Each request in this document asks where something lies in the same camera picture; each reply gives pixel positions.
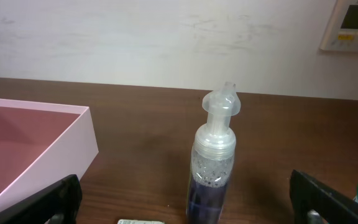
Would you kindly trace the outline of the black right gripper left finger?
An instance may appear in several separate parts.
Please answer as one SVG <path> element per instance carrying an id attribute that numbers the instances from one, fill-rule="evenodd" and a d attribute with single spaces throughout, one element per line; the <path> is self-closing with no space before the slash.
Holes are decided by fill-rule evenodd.
<path id="1" fill-rule="evenodd" d="M 68 175 L 0 212 L 0 224 L 76 224 L 82 200 L 80 181 Z"/>

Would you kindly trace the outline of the white sachet packet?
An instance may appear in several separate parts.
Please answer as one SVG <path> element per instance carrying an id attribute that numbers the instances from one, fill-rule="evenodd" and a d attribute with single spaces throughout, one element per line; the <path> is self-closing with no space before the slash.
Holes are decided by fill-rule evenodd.
<path id="1" fill-rule="evenodd" d="M 120 219 L 117 224 L 165 224 L 160 221 L 148 221 L 148 220 L 126 220 Z"/>

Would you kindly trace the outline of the clear foam pump bottle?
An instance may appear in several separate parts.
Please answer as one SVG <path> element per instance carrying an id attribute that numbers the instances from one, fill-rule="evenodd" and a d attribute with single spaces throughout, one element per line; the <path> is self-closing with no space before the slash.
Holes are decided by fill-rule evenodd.
<path id="1" fill-rule="evenodd" d="M 241 108 L 236 85 L 226 82 L 208 93 L 202 107 L 208 116 L 196 131 L 191 149 L 186 220 L 218 223 L 234 166 L 236 135 L 229 125 Z"/>

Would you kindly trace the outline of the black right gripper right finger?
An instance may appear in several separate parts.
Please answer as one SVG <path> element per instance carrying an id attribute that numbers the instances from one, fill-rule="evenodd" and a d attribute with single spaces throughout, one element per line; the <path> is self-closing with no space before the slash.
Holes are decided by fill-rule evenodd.
<path id="1" fill-rule="evenodd" d="M 293 170 L 290 199 L 294 223 L 358 224 L 358 203 L 305 172 Z"/>

